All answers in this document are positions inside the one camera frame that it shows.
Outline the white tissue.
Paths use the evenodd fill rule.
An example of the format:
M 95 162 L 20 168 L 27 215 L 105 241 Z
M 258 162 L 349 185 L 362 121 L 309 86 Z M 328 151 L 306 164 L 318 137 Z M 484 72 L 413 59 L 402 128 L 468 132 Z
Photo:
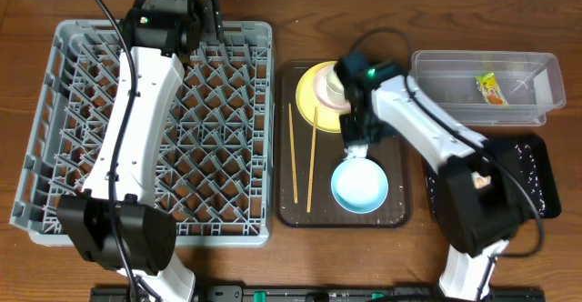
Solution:
M 352 145 L 344 149 L 345 160 L 352 158 L 366 158 L 368 152 L 368 145 Z

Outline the cream white cup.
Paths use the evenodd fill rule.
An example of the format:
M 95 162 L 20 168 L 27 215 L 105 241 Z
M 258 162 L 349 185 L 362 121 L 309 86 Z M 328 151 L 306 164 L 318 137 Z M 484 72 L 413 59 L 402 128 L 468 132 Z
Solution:
M 331 103 L 340 105 L 344 104 L 346 99 L 344 95 L 344 86 L 338 78 L 335 67 L 331 65 L 326 73 L 326 93 Z

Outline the wooden chopstick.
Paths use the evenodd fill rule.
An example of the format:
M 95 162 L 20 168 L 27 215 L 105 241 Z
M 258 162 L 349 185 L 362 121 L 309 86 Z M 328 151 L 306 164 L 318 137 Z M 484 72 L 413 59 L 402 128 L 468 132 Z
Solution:
M 314 108 L 314 118 L 313 118 L 313 124 L 312 124 L 312 139 L 311 139 L 311 148 L 310 148 L 310 165 L 309 165 L 309 178 L 308 178 L 307 204 L 306 204 L 306 212 L 308 214 L 311 213 L 311 209 L 312 209 L 313 183 L 314 183 L 314 176 L 315 176 L 317 119 L 318 119 L 318 106 L 316 106 Z
M 298 189 L 297 189 L 297 176 L 296 176 L 296 151 L 295 151 L 295 131 L 293 122 L 293 107 L 292 104 L 288 104 L 288 124 L 289 124 L 289 140 L 290 140 L 290 155 L 291 155 L 291 169 L 292 169 L 292 185 L 293 185 L 293 195 L 294 203 L 298 204 Z

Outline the pink bowl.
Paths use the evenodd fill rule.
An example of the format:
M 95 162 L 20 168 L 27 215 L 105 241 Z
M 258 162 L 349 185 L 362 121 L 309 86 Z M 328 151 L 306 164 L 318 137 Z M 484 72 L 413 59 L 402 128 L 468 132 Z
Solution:
M 344 112 L 350 109 L 350 104 L 346 100 L 344 104 L 336 105 L 330 102 L 326 93 L 326 73 L 331 65 L 324 66 L 316 73 L 314 81 L 314 93 L 317 100 L 323 105 L 337 112 Z

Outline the light blue bowl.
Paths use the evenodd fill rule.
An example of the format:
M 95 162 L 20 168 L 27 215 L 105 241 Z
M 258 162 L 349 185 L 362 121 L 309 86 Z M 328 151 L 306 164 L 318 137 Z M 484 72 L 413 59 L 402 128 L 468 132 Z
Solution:
M 389 193 L 389 181 L 383 168 L 368 158 L 342 161 L 330 183 L 335 201 L 346 211 L 368 214 L 379 209 Z

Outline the green yellow snack wrapper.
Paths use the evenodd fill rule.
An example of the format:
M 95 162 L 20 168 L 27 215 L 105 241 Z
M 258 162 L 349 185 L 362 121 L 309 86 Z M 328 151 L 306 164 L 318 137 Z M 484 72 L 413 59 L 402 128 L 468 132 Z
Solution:
M 502 94 L 494 73 L 487 73 L 476 77 L 477 88 L 485 101 L 493 106 L 506 106 L 507 100 Z

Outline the rice and food scraps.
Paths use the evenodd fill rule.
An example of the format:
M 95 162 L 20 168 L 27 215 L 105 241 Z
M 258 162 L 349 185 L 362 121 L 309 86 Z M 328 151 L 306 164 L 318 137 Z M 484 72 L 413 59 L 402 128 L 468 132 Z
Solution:
M 547 150 L 545 146 L 535 145 L 534 143 L 516 143 L 517 161 L 519 163 L 519 172 L 526 181 L 526 187 L 529 197 L 537 208 L 538 213 L 543 218 L 554 217 L 554 206 L 550 205 L 550 191 L 555 188 L 555 184 L 549 184 L 548 180 L 553 179 L 552 174 L 548 174 L 549 166 Z M 436 175 L 431 172 L 432 169 L 426 161 L 423 161 L 426 191 L 431 202 L 434 200 L 436 192 Z M 492 184 L 491 176 L 481 176 L 477 171 L 472 173 L 473 185 L 478 190 L 489 188 Z

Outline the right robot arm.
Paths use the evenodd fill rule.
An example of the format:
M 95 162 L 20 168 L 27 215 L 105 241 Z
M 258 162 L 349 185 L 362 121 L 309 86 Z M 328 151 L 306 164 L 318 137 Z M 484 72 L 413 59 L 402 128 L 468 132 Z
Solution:
M 456 121 L 394 62 L 372 65 L 352 51 L 328 71 L 326 85 L 350 104 L 340 117 L 346 146 L 376 142 L 390 129 L 424 158 L 435 180 L 435 218 L 449 243 L 438 281 L 441 294 L 485 299 L 510 239 L 536 214 L 523 185 L 502 162 L 512 146 L 495 146 Z

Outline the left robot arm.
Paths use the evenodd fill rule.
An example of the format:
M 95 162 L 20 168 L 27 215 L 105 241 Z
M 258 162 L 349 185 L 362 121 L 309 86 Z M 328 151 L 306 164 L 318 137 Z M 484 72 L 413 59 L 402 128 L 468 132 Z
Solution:
M 80 256 L 127 277 L 128 297 L 190 301 L 196 278 L 175 252 L 176 220 L 155 206 L 156 165 L 170 106 L 191 55 L 224 40 L 218 0 L 135 0 L 112 21 L 118 87 L 97 159 L 57 219 Z

